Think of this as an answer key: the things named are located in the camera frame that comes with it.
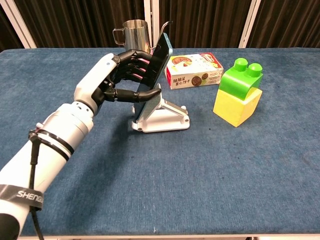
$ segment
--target robotic arm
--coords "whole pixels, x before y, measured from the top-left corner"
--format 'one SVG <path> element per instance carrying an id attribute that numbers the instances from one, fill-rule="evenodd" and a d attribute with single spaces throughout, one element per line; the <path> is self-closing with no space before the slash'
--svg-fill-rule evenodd
<path id="1" fill-rule="evenodd" d="M 17 239 L 29 211 L 42 208 L 43 193 L 92 129 L 104 101 L 145 102 L 160 94 L 159 88 L 147 92 L 115 88 L 121 80 L 140 82 L 150 59 L 139 50 L 105 55 L 76 86 L 74 102 L 64 103 L 37 123 L 29 141 L 0 171 L 1 239 Z"/>

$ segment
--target white pole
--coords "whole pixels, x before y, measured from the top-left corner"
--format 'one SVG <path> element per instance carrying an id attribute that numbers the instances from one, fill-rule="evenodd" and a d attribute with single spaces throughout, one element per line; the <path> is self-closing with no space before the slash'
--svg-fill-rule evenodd
<path id="1" fill-rule="evenodd" d="M 151 23 L 151 5 L 150 0 L 143 0 L 144 1 L 144 20 L 148 23 L 148 31 L 149 31 L 149 40 L 150 40 L 150 46 L 152 47 L 152 23 Z"/>
<path id="2" fill-rule="evenodd" d="M 261 0 L 251 0 L 251 5 L 249 8 L 248 15 L 246 17 L 245 25 L 242 31 L 241 40 L 239 43 L 239 48 L 245 48 L 247 46 L 252 27 L 255 23 L 257 12 L 260 6 Z"/>
<path id="3" fill-rule="evenodd" d="M 160 24 L 159 24 L 159 0 L 151 0 L 152 4 L 152 35 L 153 45 L 156 45 L 160 35 Z"/>
<path id="4" fill-rule="evenodd" d="M 36 49 L 37 46 L 23 20 L 14 0 L 0 0 L 0 4 L 10 20 L 16 34 L 25 49 Z"/>

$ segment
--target cookie picture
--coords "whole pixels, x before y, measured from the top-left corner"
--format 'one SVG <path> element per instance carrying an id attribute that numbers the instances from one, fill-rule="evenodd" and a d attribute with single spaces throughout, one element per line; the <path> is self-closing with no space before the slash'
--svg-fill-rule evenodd
<path id="1" fill-rule="evenodd" d="M 183 63 L 183 66 L 184 67 L 188 67 L 188 66 L 190 66 L 192 64 L 192 62 L 190 62 L 190 61 L 185 61 L 184 63 Z"/>
<path id="2" fill-rule="evenodd" d="M 196 87 L 197 87 L 197 86 L 200 86 L 201 82 L 202 82 L 202 80 L 201 80 L 201 78 L 198 77 L 198 76 L 194 76 L 194 77 L 192 78 L 192 80 L 191 80 L 192 85 L 193 85 L 193 86 L 196 86 Z"/>
<path id="3" fill-rule="evenodd" d="M 172 59 L 172 63 L 174 65 L 181 63 L 181 62 L 189 62 L 191 64 L 192 60 L 190 58 L 184 57 L 184 56 L 178 56 L 178 57 L 174 57 Z"/>
<path id="4" fill-rule="evenodd" d="M 208 78 L 208 73 L 203 74 L 202 77 L 201 77 L 202 80 L 205 80 L 207 78 Z"/>

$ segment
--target black cable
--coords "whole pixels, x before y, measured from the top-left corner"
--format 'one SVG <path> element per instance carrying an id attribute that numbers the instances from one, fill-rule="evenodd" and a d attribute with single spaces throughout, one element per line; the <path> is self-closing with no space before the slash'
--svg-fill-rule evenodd
<path id="1" fill-rule="evenodd" d="M 29 179 L 29 188 L 34 189 L 35 187 L 35 173 L 36 173 L 36 165 L 38 164 L 38 155 L 39 155 L 39 148 L 41 144 L 41 140 L 38 137 L 37 134 L 31 134 L 29 137 L 30 141 L 32 142 L 32 149 L 31 149 L 31 171 L 30 171 L 30 179 Z M 37 212 L 35 207 L 30 206 L 30 212 L 34 224 L 34 228 L 36 231 L 36 234 L 38 235 L 40 240 L 45 240 L 44 236 L 41 232 Z"/>

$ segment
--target stainless steel pitcher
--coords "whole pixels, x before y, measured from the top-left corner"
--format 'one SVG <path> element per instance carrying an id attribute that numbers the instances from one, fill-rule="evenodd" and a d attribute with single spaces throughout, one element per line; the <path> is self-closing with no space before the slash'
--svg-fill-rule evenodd
<path id="1" fill-rule="evenodd" d="M 167 21 L 163 24 L 160 36 L 164 31 L 165 26 L 171 24 L 172 21 Z M 148 23 L 144 20 L 135 19 L 126 21 L 123 25 L 123 28 L 115 28 L 112 31 L 113 38 L 116 44 L 122 45 L 125 50 L 135 49 L 135 50 L 142 50 L 147 53 L 151 53 L 151 51 L 157 46 L 150 46 L 149 41 L 149 32 L 148 32 Z M 121 31 L 122 35 L 124 35 L 124 42 L 119 42 L 116 40 L 115 32 Z"/>

